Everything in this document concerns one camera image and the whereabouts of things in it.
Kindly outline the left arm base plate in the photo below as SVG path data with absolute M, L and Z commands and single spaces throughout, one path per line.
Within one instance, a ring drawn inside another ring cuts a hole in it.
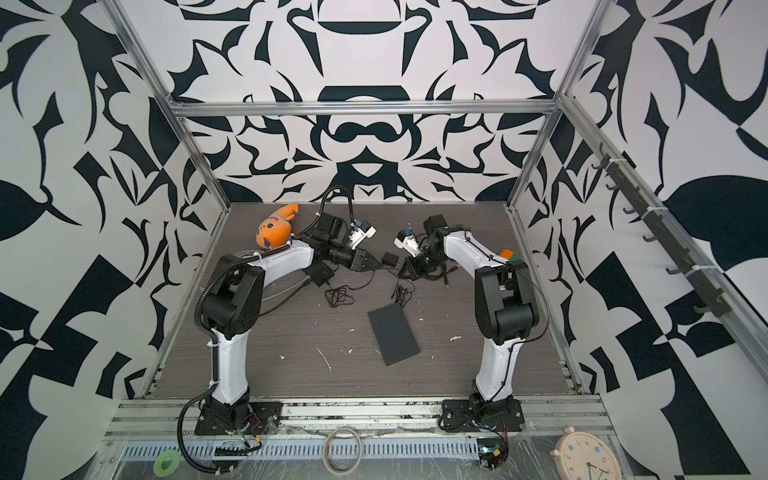
M 225 405 L 216 400 L 205 401 L 198 415 L 195 434 L 215 436 L 236 431 L 243 434 L 259 435 L 281 421 L 281 402 L 238 402 Z

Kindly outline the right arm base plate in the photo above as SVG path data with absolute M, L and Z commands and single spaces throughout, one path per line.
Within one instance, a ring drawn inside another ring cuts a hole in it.
M 525 424 L 521 403 L 507 397 L 494 402 L 477 399 L 445 399 L 441 403 L 438 427 L 447 432 L 521 432 Z

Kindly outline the black network switch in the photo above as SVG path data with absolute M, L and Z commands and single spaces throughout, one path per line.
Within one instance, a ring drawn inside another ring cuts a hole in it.
M 328 284 L 336 272 L 334 268 L 331 268 L 323 261 L 313 261 L 308 267 L 304 268 L 303 271 L 318 287 Z

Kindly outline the black power adapter with cable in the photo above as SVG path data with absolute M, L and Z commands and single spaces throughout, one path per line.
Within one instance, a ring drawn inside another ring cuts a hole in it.
M 369 285 L 371 285 L 376 277 L 376 274 L 380 271 L 394 275 L 395 267 L 382 263 L 382 266 L 374 270 L 370 277 L 360 285 L 343 284 L 336 287 L 328 285 L 328 288 L 324 291 L 324 299 L 326 303 L 330 308 L 352 306 L 356 301 L 354 293 L 364 290 Z

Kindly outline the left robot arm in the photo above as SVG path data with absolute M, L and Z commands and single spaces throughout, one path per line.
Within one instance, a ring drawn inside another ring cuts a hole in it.
M 352 220 L 346 235 L 344 221 L 320 214 L 306 232 L 291 233 L 282 245 L 263 251 L 222 256 L 196 303 L 196 326 L 210 338 L 211 391 L 214 402 L 230 407 L 249 398 L 246 375 L 248 335 L 261 315 L 263 290 L 297 271 L 327 263 L 352 272 L 375 271 L 378 260 L 360 244 L 376 234 L 368 221 Z

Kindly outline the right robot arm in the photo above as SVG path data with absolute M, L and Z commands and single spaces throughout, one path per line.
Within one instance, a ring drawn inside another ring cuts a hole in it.
M 450 226 L 441 215 L 428 217 L 423 226 L 422 235 L 406 229 L 394 239 L 406 253 L 399 276 L 444 280 L 450 262 L 471 276 L 475 320 L 485 338 L 475 396 L 482 404 L 505 400 L 513 394 L 512 377 L 522 345 L 540 318 L 528 266 L 513 254 L 493 253 L 468 228 Z

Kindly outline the black rectangular box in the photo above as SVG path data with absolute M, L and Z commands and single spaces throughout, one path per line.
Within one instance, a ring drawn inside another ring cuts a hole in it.
M 403 308 L 393 303 L 367 313 L 379 351 L 387 366 L 420 353 L 420 347 L 406 319 Z

